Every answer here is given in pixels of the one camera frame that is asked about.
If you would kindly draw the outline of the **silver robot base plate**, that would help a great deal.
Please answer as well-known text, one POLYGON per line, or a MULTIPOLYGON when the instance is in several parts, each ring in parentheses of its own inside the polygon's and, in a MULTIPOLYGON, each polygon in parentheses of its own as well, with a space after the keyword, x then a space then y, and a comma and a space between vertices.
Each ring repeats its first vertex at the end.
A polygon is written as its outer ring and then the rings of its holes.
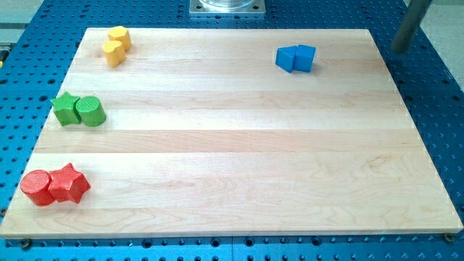
POLYGON ((265 0, 190 0, 190 17, 263 17, 265 0))

